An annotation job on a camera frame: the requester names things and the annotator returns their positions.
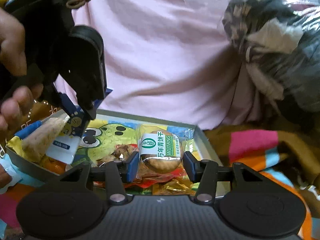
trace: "pink shirt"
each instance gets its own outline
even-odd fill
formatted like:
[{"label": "pink shirt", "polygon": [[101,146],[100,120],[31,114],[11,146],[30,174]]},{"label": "pink shirt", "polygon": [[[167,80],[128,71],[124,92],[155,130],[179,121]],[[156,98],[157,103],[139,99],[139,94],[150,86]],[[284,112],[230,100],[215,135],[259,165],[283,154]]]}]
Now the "pink shirt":
[{"label": "pink shirt", "polygon": [[[114,91],[101,108],[201,129],[257,119],[258,93],[220,24],[228,1],[92,0],[74,11],[104,40]],[[56,86],[76,102],[61,77]]]}]

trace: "frog eye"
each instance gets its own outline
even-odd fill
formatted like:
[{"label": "frog eye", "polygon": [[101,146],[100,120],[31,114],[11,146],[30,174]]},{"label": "frog eye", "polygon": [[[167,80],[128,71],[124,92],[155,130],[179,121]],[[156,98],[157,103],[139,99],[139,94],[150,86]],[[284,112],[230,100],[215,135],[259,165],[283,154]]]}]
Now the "frog eye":
[{"label": "frog eye", "polygon": [[84,131],[84,136],[99,136],[101,135],[101,130],[98,128],[90,128],[88,127],[85,131]]},{"label": "frog eye", "polygon": [[94,148],[100,145],[100,141],[94,136],[84,136],[80,141],[79,146],[85,148]]},{"label": "frog eye", "polygon": [[96,136],[101,135],[101,130],[97,128],[87,128],[84,131],[84,136],[82,137],[79,146],[85,148],[94,148],[100,145],[100,141]]}]

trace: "biscuit package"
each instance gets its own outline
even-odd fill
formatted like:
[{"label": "biscuit package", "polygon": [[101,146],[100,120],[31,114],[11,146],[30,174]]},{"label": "biscuit package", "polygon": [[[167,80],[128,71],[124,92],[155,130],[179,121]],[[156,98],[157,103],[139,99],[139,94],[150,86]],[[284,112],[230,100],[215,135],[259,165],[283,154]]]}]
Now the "biscuit package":
[{"label": "biscuit package", "polygon": [[157,126],[141,125],[137,134],[140,152],[138,179],[160,174],[167,176],[181,167],[185,149],[189,148],[189,129],[175,134]]}]

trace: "person's hand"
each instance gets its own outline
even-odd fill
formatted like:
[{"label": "person's hand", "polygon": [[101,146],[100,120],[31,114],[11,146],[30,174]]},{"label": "person's hand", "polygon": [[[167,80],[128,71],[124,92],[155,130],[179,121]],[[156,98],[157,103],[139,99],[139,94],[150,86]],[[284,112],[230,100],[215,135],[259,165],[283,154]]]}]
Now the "person's hand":
[{"label": "person's hand", "polygon": [[[0,61],[14,76],[27,74],[27,62],[24,53],[25,33],[22,24],[0,8]],[[31,90],[20,87],[12,98],[7,99],[0,109],[0,140],[6,138],[8,131],[17,128],[22,116],[32,108],[34,99],[42,93],[43,85]]]}]

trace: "metal tray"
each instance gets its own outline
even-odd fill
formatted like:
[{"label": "metal tray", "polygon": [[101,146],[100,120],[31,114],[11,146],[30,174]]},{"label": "metal tray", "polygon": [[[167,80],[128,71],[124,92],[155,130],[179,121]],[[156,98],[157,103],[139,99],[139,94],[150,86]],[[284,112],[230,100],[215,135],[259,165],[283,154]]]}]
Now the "metal tray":
[{"label": "metal tray", "polygon": [[[63,110],[58,111],[55,114],[52,114],[50,117],[59,117],[64,115],[65,112]],[[100,120],[119,120],[119,121],[130,121],[136,123],[151,123],[151,124],[159,124],[159,125],[167,125],[167,126],[176,126],[176,127],[184,127],[191,128],[194,130],[194,142],[196,144],[197,150],[202,159],[209,159],[216,161],[219,165],[222,165],[220,159],[218,158],[215,150],[211,147],[208,139],[205,134],[200,130],[200,128],[196,125],[179,123],[179,122],[171,122],[160,120],[156,118],[142,117],[131,114],[123,114],[118,112],[112,112],[107,110],[97,110],[97,119]],[[19,170],[25,174],[32,176],[33,178],[39,179],[40,181],[46,182],[50,178],[57,176],[57,174],[48,171],[35,163],[29,162],[26,159],[22,158],[20,155],[16,154],[16,152],[6,147],[6,152],[9,155],[12,163],[19,168]],[[227,182],[219,182],[217,186],[217,196],[223,196],[226,192],[229,191],[229,184]]]}]

